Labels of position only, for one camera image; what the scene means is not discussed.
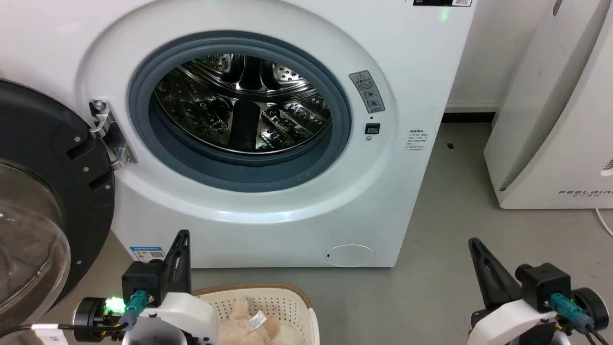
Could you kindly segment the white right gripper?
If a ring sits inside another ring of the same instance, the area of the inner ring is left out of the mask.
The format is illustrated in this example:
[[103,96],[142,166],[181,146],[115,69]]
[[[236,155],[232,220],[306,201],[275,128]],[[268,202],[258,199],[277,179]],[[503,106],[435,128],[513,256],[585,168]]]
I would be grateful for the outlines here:
[[478,321],[469,334],[471,345],[505,345],[534,328],[555,311],[540,313],[522,299],[522,288],[479,238],[468,241],[486,310],[495,310]]

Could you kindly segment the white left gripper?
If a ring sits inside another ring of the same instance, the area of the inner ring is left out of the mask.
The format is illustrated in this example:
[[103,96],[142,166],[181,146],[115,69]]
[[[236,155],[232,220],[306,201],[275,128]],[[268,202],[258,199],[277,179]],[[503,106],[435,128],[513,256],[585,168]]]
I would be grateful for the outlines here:
[[142,310],[122,340],[124,345],[216,345],[216,309],[192,296],[191,238],[178,231],[164,260],[163,286],[167,293],[158,307]]

